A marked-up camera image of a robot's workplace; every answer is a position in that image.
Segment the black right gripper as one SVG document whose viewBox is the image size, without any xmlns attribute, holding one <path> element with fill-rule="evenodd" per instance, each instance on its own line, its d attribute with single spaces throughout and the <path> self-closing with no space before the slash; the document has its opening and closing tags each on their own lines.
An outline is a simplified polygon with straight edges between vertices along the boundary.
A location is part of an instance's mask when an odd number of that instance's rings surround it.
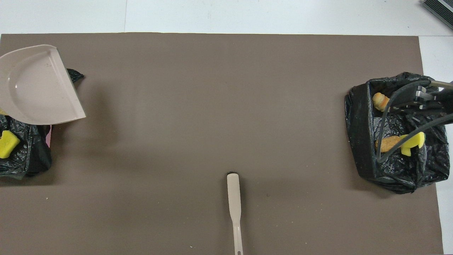
<svg viewBox="0 0 453 255">
<path fill-rule="evenodd" d="M 439 103 L 427 103 L 436 100 Z M 443 88 L 436 96 L 427 92 L 424 86 L 411 86 L 396 95 L 389 108 L 393 114 L 447 114 L 453 113 L 453 90 Z"/>
</svg>

